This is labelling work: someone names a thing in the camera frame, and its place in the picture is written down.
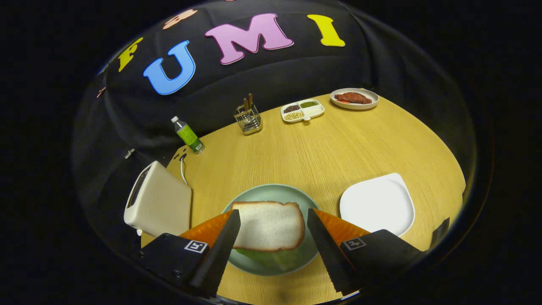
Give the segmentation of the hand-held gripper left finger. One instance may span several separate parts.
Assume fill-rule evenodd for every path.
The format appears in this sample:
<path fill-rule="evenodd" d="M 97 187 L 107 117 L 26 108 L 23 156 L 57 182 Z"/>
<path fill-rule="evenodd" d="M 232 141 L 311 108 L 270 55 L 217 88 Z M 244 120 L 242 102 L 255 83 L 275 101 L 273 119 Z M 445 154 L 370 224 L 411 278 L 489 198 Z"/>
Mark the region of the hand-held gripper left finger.
<path fill-rule="evenodd" d="M 230 210 L 181 236 L 163 233 L 135 252 L 136 264 L 185 294 L 215 297 L 240 226 Z"/>

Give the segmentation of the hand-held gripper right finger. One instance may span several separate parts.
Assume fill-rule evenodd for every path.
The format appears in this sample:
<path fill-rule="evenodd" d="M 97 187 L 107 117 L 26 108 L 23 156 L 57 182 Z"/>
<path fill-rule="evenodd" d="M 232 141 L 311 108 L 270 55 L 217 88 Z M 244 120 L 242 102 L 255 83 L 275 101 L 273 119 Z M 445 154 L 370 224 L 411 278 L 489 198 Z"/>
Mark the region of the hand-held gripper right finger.
<path fill-rule="evenodd" d="M 307 225 L 335 290 L 344 295 L 391 283 L 426 254 L 389 230 L 370 233 L 316 208 L 308 210 Z"/>

